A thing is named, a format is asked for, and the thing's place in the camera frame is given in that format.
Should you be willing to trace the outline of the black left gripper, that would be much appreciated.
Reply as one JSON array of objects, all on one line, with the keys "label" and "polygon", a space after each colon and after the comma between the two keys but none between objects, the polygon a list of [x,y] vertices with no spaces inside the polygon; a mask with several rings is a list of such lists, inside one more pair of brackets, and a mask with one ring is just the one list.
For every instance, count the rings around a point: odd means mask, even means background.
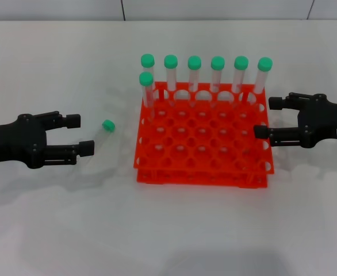
[{"label": "black left gripper", "polygon": [[34,116],[21,114],[14,122],[0,125],[0,162],[14,160],[37,169],[44,165],[76,165],[77,156],[94,155],[93,140],[74,145],[46,146],[46,129],[63,127],[80,128],[81,116],[69,114],[63,117],[59,111]]}]

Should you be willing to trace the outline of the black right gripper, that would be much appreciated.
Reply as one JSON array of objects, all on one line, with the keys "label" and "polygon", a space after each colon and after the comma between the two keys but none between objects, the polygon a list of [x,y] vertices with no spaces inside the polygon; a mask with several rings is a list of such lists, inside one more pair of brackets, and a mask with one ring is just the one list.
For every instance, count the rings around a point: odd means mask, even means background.
[{"label": "black right gripper", "polygon": [[255,125],[256,139],[269,140],[271,147],[301,146],[313,148],[318,142],[337,139],[337,103],[325,95],[289,93],[285,98],[270,97],[271,110],[299,110],[298,128],[269,128]]}]

